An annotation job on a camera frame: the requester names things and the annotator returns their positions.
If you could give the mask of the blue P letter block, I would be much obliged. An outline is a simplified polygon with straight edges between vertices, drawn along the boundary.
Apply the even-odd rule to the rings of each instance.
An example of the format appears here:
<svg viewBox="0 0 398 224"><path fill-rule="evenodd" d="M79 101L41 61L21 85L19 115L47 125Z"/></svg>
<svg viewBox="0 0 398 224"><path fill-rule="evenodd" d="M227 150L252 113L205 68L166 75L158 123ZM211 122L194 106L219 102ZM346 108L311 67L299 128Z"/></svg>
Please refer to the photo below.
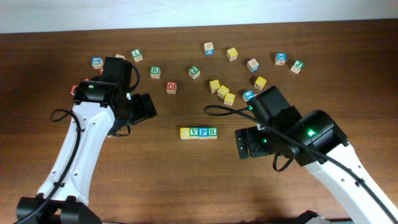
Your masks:
<svg viewBox="0 0 398 224"><path fill-rule="evenodd" d="M198 128L198 138L208 139L208 128Z"/></svg>

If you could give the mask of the green V letter block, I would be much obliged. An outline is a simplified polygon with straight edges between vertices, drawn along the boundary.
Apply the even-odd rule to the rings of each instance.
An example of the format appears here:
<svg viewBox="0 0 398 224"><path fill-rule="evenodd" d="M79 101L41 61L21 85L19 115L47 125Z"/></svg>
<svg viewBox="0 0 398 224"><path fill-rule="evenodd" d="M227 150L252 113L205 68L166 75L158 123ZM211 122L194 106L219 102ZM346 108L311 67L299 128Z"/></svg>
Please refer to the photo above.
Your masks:
<svg viewBox="0 0 398 224"><path fill-rule="evenodd" d="M190 139L198 139L199 137L198 130L199 129L197 127L190 128Z"/></svg>

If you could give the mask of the yellow C letter block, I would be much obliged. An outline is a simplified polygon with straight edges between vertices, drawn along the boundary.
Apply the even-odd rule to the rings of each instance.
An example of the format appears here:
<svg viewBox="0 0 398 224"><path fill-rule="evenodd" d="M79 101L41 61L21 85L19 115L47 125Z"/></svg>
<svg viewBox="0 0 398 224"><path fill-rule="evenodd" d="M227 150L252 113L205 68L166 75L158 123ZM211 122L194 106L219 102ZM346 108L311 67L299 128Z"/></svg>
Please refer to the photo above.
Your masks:
<svg viewBox="0 0 398 224"><path fill-rule="evenodd" d="M180 138L190 139L190 128L180 128Z"/></svg>

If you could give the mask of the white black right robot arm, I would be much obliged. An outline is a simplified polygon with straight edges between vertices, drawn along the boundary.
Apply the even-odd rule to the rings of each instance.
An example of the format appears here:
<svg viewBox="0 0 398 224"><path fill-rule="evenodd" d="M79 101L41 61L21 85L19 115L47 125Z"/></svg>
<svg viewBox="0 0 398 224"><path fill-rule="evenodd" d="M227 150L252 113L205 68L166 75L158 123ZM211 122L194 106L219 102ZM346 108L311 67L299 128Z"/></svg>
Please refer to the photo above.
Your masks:
<svg viewBox="0 0 398 224"><path fill-rule="evenodd" d="M239 156L285 157L306 168L355 223L397 223L397 207L366 171L347 135L322 110L302 116L277 87L244 93L256 127L235 132Z"/></svg>

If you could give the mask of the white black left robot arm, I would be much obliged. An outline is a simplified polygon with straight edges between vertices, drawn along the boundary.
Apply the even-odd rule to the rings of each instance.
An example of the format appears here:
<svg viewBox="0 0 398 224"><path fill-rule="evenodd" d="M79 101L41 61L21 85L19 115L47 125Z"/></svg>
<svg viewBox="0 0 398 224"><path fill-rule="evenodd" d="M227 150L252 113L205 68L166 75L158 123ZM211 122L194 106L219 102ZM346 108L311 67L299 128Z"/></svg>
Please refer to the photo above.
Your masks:
<svg viewBox="0 0 398 224"><path fill-rule="evenodd" d="M134 94L131 74L138 73L131 62L108 57L102 74L83 80L74 90L70 110L55 109L53 123L71 117L57 160L35 197L22 197L18 223L101 223L89 209L93 171L104 140L121 137L137 123L156 116L150 95Z"/></svg>

